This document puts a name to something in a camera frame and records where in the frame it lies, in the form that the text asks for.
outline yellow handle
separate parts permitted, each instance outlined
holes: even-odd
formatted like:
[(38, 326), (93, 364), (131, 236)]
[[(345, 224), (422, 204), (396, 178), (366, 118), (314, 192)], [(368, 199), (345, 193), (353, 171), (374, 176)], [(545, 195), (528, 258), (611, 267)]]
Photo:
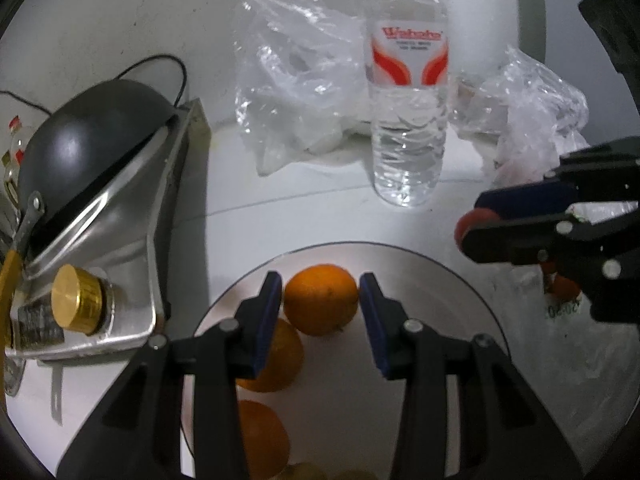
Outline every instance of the yellow handle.
[(22, 274), (22, 257), (17, 251), (11, 249), (4, 260), (2, 270), (0, 270), (0, 342), (2, 351), (0, 352), (0, 370), (2, 371), (2, 389), (0, 392), (0, 407), (6, 411), (6, 399), (4, 398), (4, 347), (10, 344), (6, 341), (6, 333), (10, 323), (11, 305), (14, 299), (14, 292), (20, 282)]

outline bottle label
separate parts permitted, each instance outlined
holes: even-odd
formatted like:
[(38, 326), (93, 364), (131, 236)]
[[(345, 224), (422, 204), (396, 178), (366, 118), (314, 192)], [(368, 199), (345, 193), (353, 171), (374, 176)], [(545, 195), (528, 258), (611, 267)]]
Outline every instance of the bottle label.
[(371, 35), (372, 81), (380, 86), (443, 84), (449, 68), (449, 41), (442, 25), (381, 20)]

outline plate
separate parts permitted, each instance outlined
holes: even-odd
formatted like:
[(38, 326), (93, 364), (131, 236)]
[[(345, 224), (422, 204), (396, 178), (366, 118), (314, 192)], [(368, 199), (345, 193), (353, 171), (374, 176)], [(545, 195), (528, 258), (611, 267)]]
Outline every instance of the plate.
[[(335, 264), (356, 278), (375, 273), (383, 293), (401, 301), (407, 314), (442, 335), (470, 340), (490, 334), (508, 352), (494, 313), (462, 278), (441, 264), (401, 248), (382, 244), (345, 242), (308, 247), (283, 254), (238, 280), (210, 308), (196, 330), (202, 334), (239, 303), (255, 296), (269, 270), (287, 281), (316, 264)], [(388, 478), (398, 436), (404, 381), (389, 382), (376, 369), (364, 318), (356, 317), (343, 332), (313, 338), (301, 334), (305, 363), (287, 389), (258, 394), (238, 388), (239, 399), (258, 400), (280, 417), (291, 441), (290, 463), (313, 462), (330, 477), (362, 468), (379, 479)], [(460, 456), (456, 381), (447, 381), (449, 438), (447, 474), (458, 470)], [(185, 378), (182, 427), (193, 454), (192, 376)]]

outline screw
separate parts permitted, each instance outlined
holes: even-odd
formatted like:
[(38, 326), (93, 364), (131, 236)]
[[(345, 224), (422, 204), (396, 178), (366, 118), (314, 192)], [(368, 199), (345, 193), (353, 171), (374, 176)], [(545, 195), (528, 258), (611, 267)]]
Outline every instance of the screw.
[(162, 334), (156, 334), (149, 338), (148, 344), (154, 350), (159, 350), (166, 345), (166, 338)]
[(622, 266), (617, 260), (607, 260), (602, 264), (602, 273), (608, 280), (616, 280), (622, 274)]
[(418, 321), (417, 319), (407, 319), (402, 324), (402, 327), (409, 334), (417, 334), (418, 332), (422, 332), (422, 329), (424, 328), (422, 323), (420, 321)]
[(559, 235), (567, 235), (574, 230), (574, 225), (568, 220), (562, 220), (556, 224), (556, 233)]
[(478, 334), (474, 338), (474, 341), (479, 347), (489, 348), (489, 345), (491, 345), (494, 342), (494, 338), (488, 334)]
[(222, 332), (232, 333), (240, 328), (240, 323), (238, 323), (238, 320), (235, 317), (227, 317), (220, 321), (218, 326)]

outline power cord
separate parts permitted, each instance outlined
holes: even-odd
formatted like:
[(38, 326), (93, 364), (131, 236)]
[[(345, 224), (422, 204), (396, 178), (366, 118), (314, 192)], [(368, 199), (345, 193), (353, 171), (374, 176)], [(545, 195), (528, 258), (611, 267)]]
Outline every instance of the power cord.
[(145, 57), (144, 59), (141, 59), (140, 61), (124, 69), (116, 77), (114, 77), (114, 79), (120, 79), (122, 78), (122, 76), (127, 75), (129, 72), (131, 72), (135, 68), (138, 68), (140, 65), (144, 65), (150, 61), (155, 61), (157, 59), (168, 59), (180, 66), (180, 70), (182, 71), (182, 85), (180, 86), (178, 97), (175, 98), (175, 102), (174, 102), (174, 107), (177, 107), (178, 103), (180, 102), (180, 99), (182, 99), (182, 94), (184, 94), (184, 89), (187, 86), (188, 76), (187, 76), (187, 67), (184, 64), (184, 61), (181, 60), (179, 57), (174, 56), (173, 54), (155, 54), (154, 56)]
[(18, 101), (18, 102), (20, 102), (22, 104), (25, 104), (25, 105), (33, 108), (34, 110), (39, 110), (43, 114), (47, 115), (48, 117), (51, 117), (51, 111), (48, 108), (45, 108), (42, 105), (39, 105), (39, 104), (34, 103), (32, 101), (29, 101), (28, 99), (25, 99), (24, 97), (20, 97), (18, 94), (14, 94), (13, 92), (11, 92), (9, 90), (0, 90), (0, 95), (8, 95), (9, 97), (12, 97), (16, 101)]
[[(187, 86), (188, 75), (187, 75), (187, 67), (184, 64), (184, 61), (181, 60), (179, 57), (174, 56), (173, 54), (155, 54), (153, 56), (145, 57), (144, 59), (141, 59), (140, 61), (124, 69), (116, 77), (114, 77), (114, 79), (121, 79), (124, 75), (127, 75), (129, 72), (131, 72), (135, 68), (138, 68), (140, 65), (144, 65), (150, 61), (155, 61), (157, 59), (168, 59), (180, 66), (180, 70), (182, 71), (182, 84), (180, 85), (180, 91), (178, 92), (178, 97), (175, 98), (175, 102), (174, 102), (174, 107), (177, 107), (177, 105), (180, 103), (180, 99), (182, 99), (182, 95), (184, 94), (184, 89)], [(16, 101), (22, 104), (25, 104), (31, 108), (34, 108), (34, 110), (41, 111), (43, 114), (47, 115), (47, 117), (51, 117), (52, 115), (51, 110), (49, 110), (48, 108), (45, 108), (42, 105), (29, 101), (28, 99), (25, 99), (24, 97), (21, 97), (18, 94), (11, 92), (10, 90), (0, 90), (0, 95), (7, 95), (9, 97), (12, 97)]]

